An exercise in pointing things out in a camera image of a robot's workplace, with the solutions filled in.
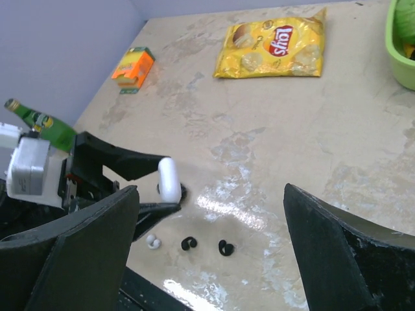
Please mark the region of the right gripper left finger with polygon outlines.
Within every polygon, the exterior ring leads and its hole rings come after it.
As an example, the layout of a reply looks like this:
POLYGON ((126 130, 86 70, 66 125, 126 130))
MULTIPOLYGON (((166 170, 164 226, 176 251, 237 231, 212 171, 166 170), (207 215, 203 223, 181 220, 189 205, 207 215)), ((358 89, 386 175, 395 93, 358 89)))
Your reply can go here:
POLYGON ((127 186, 1 241, 2 310, 115 310, 139 211, 127 186))

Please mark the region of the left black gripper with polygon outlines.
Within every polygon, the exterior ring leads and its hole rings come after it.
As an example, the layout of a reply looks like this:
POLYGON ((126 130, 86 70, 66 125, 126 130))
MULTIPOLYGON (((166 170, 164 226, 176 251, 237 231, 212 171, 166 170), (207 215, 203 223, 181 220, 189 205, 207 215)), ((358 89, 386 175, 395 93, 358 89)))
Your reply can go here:
MULTIPOLYGON (((103 166, 132 181, 157 171, 165 157, 114 146, 89 132, 76 135, 71 152, 61 166, 58 195, 62 199, 62 209, 78 211, 119 190, 118 181, 104 176, 103 166)), ((132 241, 180 210, 179 203, 140 203, 132 241)))

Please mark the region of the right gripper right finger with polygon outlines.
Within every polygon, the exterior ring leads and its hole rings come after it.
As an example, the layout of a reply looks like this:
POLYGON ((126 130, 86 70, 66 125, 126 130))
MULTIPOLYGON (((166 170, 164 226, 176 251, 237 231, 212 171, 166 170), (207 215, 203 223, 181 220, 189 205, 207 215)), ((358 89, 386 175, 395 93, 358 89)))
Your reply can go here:
POLYGON ((310 310, 413 310, 414 237, 286 184, 283 206, 310 310))

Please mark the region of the white earbud charging case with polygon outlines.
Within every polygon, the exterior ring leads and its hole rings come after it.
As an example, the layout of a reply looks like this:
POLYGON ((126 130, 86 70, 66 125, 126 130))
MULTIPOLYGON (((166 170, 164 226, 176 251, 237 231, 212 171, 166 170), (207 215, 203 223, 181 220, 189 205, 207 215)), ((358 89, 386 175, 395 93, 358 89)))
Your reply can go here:
POLYGON ((164 157, 158 164, 158 173, 161 201, 179 203, 182 190, 174 160, 171 157, 164 157))

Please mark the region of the white earbud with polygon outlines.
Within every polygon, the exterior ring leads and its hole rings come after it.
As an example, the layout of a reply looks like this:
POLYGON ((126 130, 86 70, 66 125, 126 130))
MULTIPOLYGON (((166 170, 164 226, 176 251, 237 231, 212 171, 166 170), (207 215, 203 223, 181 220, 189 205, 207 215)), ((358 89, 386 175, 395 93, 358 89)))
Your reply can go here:
POLYGON ((161 240, 156 235, 146 237, 146 243, 149 249, 158 249, 161 246, 161 240))

